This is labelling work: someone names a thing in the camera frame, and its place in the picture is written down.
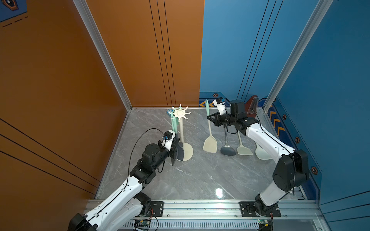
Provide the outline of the mint handle grey spatula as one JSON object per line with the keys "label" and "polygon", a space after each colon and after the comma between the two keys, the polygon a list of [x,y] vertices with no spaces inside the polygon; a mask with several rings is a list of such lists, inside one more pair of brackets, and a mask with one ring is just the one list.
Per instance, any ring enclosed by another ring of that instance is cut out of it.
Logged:
{"label": "mint handle grey spatula", "polygon": [[178,161],[183,161],[184,160],[185,151],[184,151],[184,148],[183,148],[183,143],[181,142],[181,136],[180,136],[179,129],[178,129],[178,132],[175,135],[175,138],[176,138],[176,140],[179,141],[178,144],[177,144],[177,146],[176,146],[176,148],[177,148],[177,160]]}

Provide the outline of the mint handle cream turner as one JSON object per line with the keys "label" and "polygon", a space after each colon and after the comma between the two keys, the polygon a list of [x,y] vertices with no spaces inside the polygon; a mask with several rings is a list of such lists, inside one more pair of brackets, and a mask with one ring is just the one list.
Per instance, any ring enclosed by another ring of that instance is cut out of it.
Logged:
{"label": "mint handle cream turner", "polygon": [[204,141],[203,150],[208,153],[216,153],[217,152],[217,140],[212,135],[210,120],[207,120],[207,121],[208,121],[208,127],[209,127],[209,137],[206,138],[206,140]]}

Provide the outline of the white utensil rack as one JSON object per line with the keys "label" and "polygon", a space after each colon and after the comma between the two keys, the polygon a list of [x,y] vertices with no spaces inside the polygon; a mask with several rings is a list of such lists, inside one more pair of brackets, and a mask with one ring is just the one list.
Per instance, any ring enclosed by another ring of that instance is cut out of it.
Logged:
{"label": "white utensil rack", "polygon": [[187,119],[186,115],[190,114],[190,112],[186,112],[188,107],[182,109],[180,105],[179,108],[172,107],[172,127],[173,129],[177,127],[177,131],[179,132],[180,142],[182,144],[182,148],[184,151],[183,157],[181,161],[188,161],[193,156],[193,148],[189,143],[186,143],[184,140],[184,128],[183,128],[183,119]]}

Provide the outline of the black handle metal utensil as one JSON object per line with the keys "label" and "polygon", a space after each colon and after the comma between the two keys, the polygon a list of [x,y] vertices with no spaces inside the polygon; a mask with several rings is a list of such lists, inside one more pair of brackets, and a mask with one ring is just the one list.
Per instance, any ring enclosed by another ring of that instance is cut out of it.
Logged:
{"label": "black handle metal utensil", "polygon": [[236,151],[233,147],[231,147],[228,143],[228,137],[227,137],[227,125],[224,125],[224,132],[225,132],[225,145],[221,147],[221,154],[225,156],[235,156]]}

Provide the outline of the mint handle white spatula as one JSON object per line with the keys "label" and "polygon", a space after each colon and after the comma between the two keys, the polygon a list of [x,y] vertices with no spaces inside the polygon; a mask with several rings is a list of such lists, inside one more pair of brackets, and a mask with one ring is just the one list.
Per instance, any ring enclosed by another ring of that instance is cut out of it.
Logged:
{"label": "mint handle white spatula", "polygon": [[237,153],[241,156],[252,156],[253,152],[249,148],[243,145],[242,140],[241,140],[241,134],[239,131],[238,131],[238,138],[239,138],[240,145],[237,148]]}

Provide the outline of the wooden handle white spatula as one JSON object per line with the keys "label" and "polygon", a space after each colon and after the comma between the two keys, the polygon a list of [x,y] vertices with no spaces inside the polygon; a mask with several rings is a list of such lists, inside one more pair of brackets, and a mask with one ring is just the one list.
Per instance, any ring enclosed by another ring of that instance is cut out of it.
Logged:
{"label": "wooden handle white spatula", "polygon": [[256,144],[255,154],[261,160],[271,160],[272,157],[258,144]]}

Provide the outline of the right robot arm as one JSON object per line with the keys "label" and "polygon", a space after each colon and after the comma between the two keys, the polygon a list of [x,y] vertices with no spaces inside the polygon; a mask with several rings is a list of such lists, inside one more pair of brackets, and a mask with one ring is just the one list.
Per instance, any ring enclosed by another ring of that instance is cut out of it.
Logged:
{"label": "right robot arm", "polygon": [[265,130],[259,120],[247,116],[245,105],[240,100],[230,102],[230,111],[226,110],[225,100],[217,98],[213,101],[218,112],[207,118],[215,126],[227,129],[234,126],[236,131],[254,140],[276,162],[271,184],[255,198],[249,211],[258,217],[269,216],[277,209],[278,202],[310,178],[308,156],[303,150],[296,150],[279,141]]}

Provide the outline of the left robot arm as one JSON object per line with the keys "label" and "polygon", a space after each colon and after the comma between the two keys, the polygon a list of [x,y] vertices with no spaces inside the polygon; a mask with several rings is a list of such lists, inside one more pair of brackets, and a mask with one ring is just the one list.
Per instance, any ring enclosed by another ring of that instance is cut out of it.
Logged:
{"label": "left robot arm", "polygon": [[107,199],[85,215],[76,214],[69,231],[117,231],[132,218],[148,214],[151,199],[142,190],[154,179],[157,169],[171,158],[175,162],[181,149],[180,138],[172,130],[158,143],[146,146],[142,158],[124,183]]}

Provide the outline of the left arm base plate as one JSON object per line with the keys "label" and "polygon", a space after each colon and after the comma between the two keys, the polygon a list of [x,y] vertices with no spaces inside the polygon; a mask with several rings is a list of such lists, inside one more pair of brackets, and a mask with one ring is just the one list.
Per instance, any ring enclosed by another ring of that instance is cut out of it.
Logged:
{"label": "left arm base plate", "polygon": [[139,213],[140,217],[162,217],[164,210],[163,201],[151,201],[150,204],[146,203],[143,205],[141,212]]}

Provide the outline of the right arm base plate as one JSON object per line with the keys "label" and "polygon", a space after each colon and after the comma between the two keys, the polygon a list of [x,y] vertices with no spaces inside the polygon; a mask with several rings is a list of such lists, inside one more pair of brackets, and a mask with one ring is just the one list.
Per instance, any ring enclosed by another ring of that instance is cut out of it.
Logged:
{"label": "right arm base plate", "polygon": [[266,207],[263,203],[261,204],[260,202],[241,201],[239,202],[239,206],[242,217],[270,218],[271,215],[273,218],[281,217],[281,212],[277,203],[272,206]]}

